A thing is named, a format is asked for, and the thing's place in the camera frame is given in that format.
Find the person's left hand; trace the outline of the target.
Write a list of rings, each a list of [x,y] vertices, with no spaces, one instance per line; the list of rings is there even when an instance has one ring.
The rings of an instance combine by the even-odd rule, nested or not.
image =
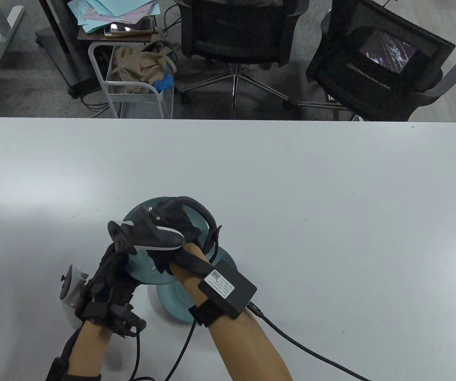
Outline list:
[[[118,250],[114,243],[108,246],[99,268],[81,291],[80,303],[75,308],[78,319],[108,328],[117,334],[121,332],[122,319],[111,308],[124,309],[141,284],[125,270],[128,260],[127,252]]]

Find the person's right hand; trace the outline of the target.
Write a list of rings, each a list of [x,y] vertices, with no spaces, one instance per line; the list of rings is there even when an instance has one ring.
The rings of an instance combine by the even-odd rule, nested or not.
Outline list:
[[[183,206],[174,204],[165,208],[166,200],[159,201],[154,211],[159,212],[157,221],[158,241],[148,249],[147,254],[152,258],[158,272],[171,274],[169,263],[175,253],[182,253],[184,245],[192,243],[201,247],[199,240],[201,230],[194,226],[184,211]]]

